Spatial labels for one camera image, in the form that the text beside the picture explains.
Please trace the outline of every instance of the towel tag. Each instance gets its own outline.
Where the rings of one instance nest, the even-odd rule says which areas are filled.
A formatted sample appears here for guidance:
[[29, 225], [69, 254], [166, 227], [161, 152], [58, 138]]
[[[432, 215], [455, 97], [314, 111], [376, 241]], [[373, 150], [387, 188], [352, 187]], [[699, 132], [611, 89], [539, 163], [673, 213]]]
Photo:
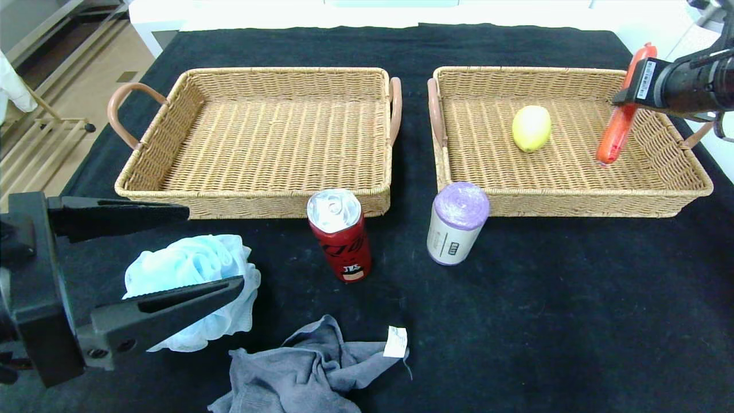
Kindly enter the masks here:
[[402, 327], [388, 326], [388, 342], [385, 343], [383, 357], [405, 357], [405, 348], [408, 346], [408, 332]]

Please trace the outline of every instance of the black tablecloth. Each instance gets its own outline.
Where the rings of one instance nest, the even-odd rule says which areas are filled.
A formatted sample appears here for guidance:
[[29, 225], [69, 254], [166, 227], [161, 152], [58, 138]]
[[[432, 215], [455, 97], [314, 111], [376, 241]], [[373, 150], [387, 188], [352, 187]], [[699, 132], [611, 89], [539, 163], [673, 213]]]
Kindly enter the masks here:
[[[398, 364], [349, 394], [366, 412], [734, 412], [734, 190], [702, 148], [716, 189], [675, 218], [490, 218], [463, 264], [441, 267], [426, 252], [436, 188], [426, 80], [436, 67], [625, 69], [630, 57], [610, 32], [539, 27], [180, 33], [143, 78], [164, 94], [187, 69], [222, 66], [377, 66], [402, 79], [392, 207], [367, 221], [374, 273], [337, 281], [305, 220], [194, 221], [61, 242], [75, 318], [86, 322], [123, 294], [140, 251], [240, 234], [263, 274], [254, 327], [52, 389], [27, 373], [0, 387], [0, 410], [201, 412], [230, 388], [227, 350], [276, 347], [329, 313], [348, 341], [384, 340], [388, 323], [408, 328], [414, 380]], [[120, 117], [141, 136], [156, 109], [137, 94]], [[107, 127], [66, 194], [115, 197], [129, 154]]]

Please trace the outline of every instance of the orange carrot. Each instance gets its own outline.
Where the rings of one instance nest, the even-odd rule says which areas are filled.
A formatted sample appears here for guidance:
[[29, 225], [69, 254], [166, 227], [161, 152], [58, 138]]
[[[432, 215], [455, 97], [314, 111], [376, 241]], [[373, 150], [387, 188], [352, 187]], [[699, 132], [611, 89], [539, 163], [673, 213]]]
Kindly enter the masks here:
[[[625, 81], [622, 83], [622, 89], [630, 87], [637, 62], [648, 57], [657, 56], [658, 49], [652, 43], [645, 43], [644, 47], [639, 49], [632, 58], [630, 66], [627, 68], [627, 76], [625, 76]], [[626, 104], [616, 108], [611, 114], [609, 126], [604, 131], [604, 137], [597, 150], [597, 160], [599, 162], [609, 165], [617, 160], [619, 153], [627, 143], [627, 135], [635, 120], [635, 112], [637, 112], [637, 106], [635, 104]]]

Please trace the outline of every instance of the lemon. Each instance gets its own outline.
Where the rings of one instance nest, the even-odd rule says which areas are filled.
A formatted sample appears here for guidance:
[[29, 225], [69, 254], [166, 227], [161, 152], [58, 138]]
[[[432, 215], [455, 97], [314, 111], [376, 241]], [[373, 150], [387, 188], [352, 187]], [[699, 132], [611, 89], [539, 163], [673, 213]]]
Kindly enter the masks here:
[[535, 152], [551, 138], [551, 114], [542, 106], [528, 105], [512, 120], [512, 139], [524, 152]]

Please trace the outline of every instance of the red can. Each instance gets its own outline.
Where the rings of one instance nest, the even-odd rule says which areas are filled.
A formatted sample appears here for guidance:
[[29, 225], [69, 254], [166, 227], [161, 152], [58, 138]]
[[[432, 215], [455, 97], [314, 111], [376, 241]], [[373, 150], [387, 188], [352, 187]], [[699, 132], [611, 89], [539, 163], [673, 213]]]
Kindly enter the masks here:
[[308, 200], [306, 212], [336, 278], [349, 283], [366, 277], [372, 255], [357, 197], [348, 190], [322, 190]]

